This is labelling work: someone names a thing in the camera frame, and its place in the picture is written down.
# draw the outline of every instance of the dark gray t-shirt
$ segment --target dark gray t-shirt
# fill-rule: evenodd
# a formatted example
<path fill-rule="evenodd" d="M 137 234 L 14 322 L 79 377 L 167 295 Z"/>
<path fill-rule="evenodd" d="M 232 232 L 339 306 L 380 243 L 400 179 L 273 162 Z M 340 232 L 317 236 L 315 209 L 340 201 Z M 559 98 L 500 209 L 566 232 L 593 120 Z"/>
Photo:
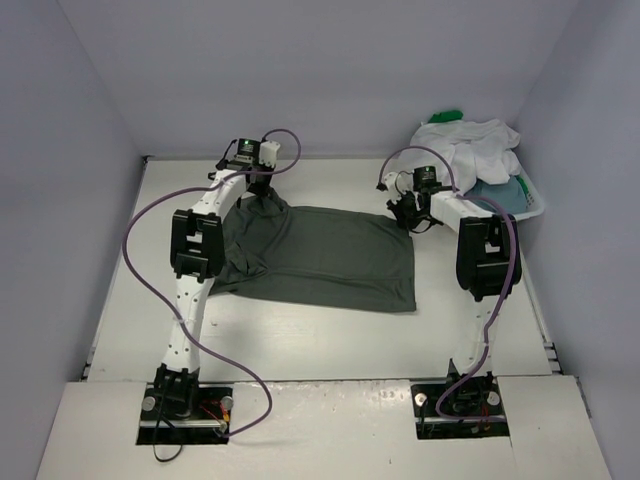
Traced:
<path fill-rule="evenodd" d="M 272 190 L 224 221 L 211 293 L 377 312 L 415 311 L 413 242 L 381 215 L 291 207 Z"/>

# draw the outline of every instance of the white wall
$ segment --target white wall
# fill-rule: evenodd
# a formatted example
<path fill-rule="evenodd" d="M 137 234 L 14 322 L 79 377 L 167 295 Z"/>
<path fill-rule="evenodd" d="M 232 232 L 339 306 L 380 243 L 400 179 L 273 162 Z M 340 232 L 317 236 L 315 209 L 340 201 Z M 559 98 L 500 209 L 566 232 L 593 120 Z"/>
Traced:
<path fill-rule="evenodd" d="M 583 0 L 517 121 L 547 202 L 522 239 L 617 480 L 640 477 L 640 3 Z"/>
<path fill-rule="evenodd" d="M 384 155 L 440 109 L 514 120 L 577 0 L 60 3 L 144 153 Z"/>
<path fill-rule="evenodd" d="M 79 378 L 140 177 L 54 0 L 0 2 L 0 472 L 37 472 Z"/>

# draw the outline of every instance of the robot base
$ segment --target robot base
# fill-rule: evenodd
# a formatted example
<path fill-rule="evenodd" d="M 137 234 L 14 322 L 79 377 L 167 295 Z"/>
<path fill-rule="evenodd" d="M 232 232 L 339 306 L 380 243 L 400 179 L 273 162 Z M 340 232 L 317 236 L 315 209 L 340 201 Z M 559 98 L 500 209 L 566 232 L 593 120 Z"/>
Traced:
<path fill-rule="evenodd" d="M 449 420 L 438 415 L 436 402 L 459 378 L 450 376 L 446 383 L 421 382 L 411 386 L 418 440 L 508 437 L 509 426 L 506 421 Z M 469 379 L 447 399 L 442 411 L 458 417 L 504 417 L 498 384 L 490 374 Z"/>
<path fill-rule="evenodd" d="M 223 434 L 231 421 L 233 389 L 198 385 L 197 372 L 182 373 L 161 377 L 164 384 L 154 383 L 145 390 L 137 445 L 218 445 L 229 441 Z"/>

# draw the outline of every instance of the white table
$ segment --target white table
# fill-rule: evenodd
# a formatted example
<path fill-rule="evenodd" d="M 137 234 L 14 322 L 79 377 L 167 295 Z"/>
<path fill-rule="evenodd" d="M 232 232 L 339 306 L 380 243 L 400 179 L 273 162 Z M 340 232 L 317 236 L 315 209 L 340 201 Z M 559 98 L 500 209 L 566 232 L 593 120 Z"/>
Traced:
<path fill-rule="evenodd" d="M 212 161 L 151 161 L 136 209 L 180 188 L 208 185 Z M 291 205 L 389 215 L 375 189 L 380 160 L 302 160 L 272 185 Z M 144 217 L 131 237 L 141 273 L 170 298 L 171 215 L 199 194 L 168 201 Z M 416 299 L 411 314 L 383 314 L 237 297 L 209 298 L 202 331 L 208 347 L 271 381 L 442 378 L 473 315 L 469 293 L 455 277 L 456 235 L 446 227 L 414 237 Z M 494 350 L 497 375 L 551 373 L 527 288 L 520 282 L 501 314 Z M 164 353 L 171 313 L 121 262 L 101 320 L 89 381 L 151 381 Z M 200 380 L 247 380 L 206 355 Z"/>
<path fill-rule="evenodd" d="M 572 377 L 499 383 L 510 438 L 418 441 L 407 381 L 278 383 L 264 423 L 169 464 L 135 445 L 145 384 L 69 384 L 38 480 L 610 480 Z M 256 385 L 234 398 L 232 428 L 264 411 Z"/>
<path fill-rule="evenodd" d="M 374 188 L 379 165 L 306 160 L 273 183 L 292 205 L 386 214 L 384 196 Z M 205 184 L 212 168 L 200 161 L 150 163 L 137 208 Z M 157 208 L 132 237 L 133 261 L 169 296 L 175 295 L 171 214 L 197 198 Z M 67 385 L 38 479 L 610 480 L 575 379 L 551 375 L 524 282 L 505 304 L 494 351 L 510 438 L 417 440 L 406 379 L 445 376 L 473 304 L 455 279 L 453 232 L 436 228 L 414 241 L 418 311 L 412 314 L 210 298 L 203 343 L 279 381 L 270 385 L 274 410 L 228 445 L 188 446 L 169 464 L 157 463 L 151 447 L 135 440 L 145 382 L 164 353 L 170 313 L 120 265 L 89 382 Z M 200 379 L 245 377 L 203 356 Z M 319 381 L 339 379 L 358 381 Z M 266 404 L 252 383 L 235 383 L 233 395 L 232 430 Z M 169 455 L 175 447 L 159 450 Z"/>

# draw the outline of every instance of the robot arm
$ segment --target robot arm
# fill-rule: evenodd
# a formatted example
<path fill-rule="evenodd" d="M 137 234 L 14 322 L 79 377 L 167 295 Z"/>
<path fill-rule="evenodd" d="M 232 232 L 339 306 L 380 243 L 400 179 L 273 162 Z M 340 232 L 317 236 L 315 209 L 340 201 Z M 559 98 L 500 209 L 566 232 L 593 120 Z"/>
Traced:
<path fill-rule="evenodd" d="M 466 322 L 463 338 L 451 359 L 456 373 L 464 375 L 477 365 L 487 346 L 484 326 L 506 278 L 509 236 L 500 215 L 462 200 L 451 187 L 442 186 L 436 178 L 435 167 L 417 168 L 410 179 L 391 172 L 383 178 L 378 189 L 388 192 L 387 207 L 400 227 L 413 231 L 418 224 L 427 221 L 431 225 L 447 225 L 458 234 L 458 284 L 475 300 L 473 318 Z M 516 223 L 515 219 L 510 220 L 516 231 L 516 268 L 509 293 L 522 276 Z M 484 376 L 492 370 L 491 352 L 496 330 L 497 321 L 489 329 L 489 355 L 474 376 Z"/>
<path fill-rule="evenodd" d="M 173 215 L 170 260 L 176 274 L 176 307 L 196 339 L 200 338 L 209 291 L 225 264 L 222 222 L 247 191 L 268 194 L 271 177 L 251 172 L 274 171 L 279 149 L 277 142 L 240 139 L 234 159 L 223 158 L 217 171 L 209 175 L 211 191 L 189 210 L 176 210 Z M 198 389 L 199 369 L 199 350 L 178 321 L 174 322 L 154 380 L 154 388 L 166 393 L 174 412 L 188 415 Z"/>

